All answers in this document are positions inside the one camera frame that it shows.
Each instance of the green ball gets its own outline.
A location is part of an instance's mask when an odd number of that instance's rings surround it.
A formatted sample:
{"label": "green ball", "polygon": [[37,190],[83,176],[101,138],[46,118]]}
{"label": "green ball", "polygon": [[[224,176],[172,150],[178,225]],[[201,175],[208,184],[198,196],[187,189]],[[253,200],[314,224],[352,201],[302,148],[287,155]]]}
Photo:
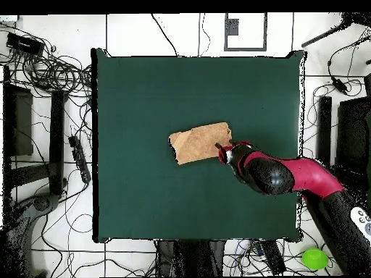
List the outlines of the green ball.
{"label": "green ball", "polygon": [[318,248],[310,248],[304,252],[301,261],[308,269],[324,269],[328,265],[328,256]]}

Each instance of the chair leg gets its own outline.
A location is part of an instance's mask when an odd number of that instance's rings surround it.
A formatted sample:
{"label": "chair leg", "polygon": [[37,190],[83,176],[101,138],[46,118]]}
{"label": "chair leg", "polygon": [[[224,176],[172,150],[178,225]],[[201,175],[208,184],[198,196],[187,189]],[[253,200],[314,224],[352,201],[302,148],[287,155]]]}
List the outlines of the chair leg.
{"label": "chair leg", "polygon": [[308,41],[306,41],[305,43],[303,43],[301,45],[302,48],[304,47],[307,47],[308,45],[312,44],[312,43],[315,43],[316,41],[319,41],[325,37],[328,37],[329,35],[331,34],[334,34],[335,32],[338,32],[340,30],[344,30],[346,29],[347,27],[349,27],[351,25],[351,23],[348,23],[348,22],[345,22],[344,20],[341,22],[340,25],[338,25],[337,27],[334,27],[332,29],[329,29],[329,31],[327,32],[324,32],[323,34],[319,35],[319,36],[316,36],[315,38],[312,38]]}

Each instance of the black chair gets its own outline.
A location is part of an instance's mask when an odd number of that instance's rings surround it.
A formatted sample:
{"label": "black chair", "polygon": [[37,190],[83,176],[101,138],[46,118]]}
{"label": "black chair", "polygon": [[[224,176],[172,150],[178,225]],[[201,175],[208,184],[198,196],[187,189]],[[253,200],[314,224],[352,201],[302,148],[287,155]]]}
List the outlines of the black chair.
{"label": "black chair", "polygon": [[303,43],[301,45],[302,48],[307,47],[308,45],[315,43],[316,41],[319,41],[325,37],[328,37],[329,35],[338,32],[340,30],[344,30],[348,27],[350,27],[352,24],[358,24],[358,25],[363,25],[365,27],[368,27],[371,25],[371,13],[369,12],[358,12],[358,13],[350,13],[350,12],[345,12],[341,13],[341,24],[338,25],[337,27],[334,27],[330,29],[328,32],[325,32],[319,36],[316,36],[315,38],[312,38],[311,40]]}

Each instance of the dark green table surface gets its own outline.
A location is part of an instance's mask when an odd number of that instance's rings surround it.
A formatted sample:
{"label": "dark green table surface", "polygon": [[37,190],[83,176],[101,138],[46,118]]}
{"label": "dark green table surface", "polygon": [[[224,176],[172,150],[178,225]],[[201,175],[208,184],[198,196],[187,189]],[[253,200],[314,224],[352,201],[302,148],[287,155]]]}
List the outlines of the dark green table surface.
{"label": "dark green table surface", "polygon": [[177,165],[173,132],[227,122],[234,140],[296,157],[299,63],[98,56],[99,237],[298,239],[296,194],[263,196],[217,158]]}

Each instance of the white controller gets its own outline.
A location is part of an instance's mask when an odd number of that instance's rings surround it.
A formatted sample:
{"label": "white controller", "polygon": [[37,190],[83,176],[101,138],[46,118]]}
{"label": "white controller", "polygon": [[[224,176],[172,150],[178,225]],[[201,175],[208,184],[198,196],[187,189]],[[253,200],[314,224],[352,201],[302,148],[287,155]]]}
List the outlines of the white controller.
{"label": "white controller", "polygon": [[371,218],[360,207],[351,210],[351,220],[359,228],[361,233],[368,239],[371,246]]}

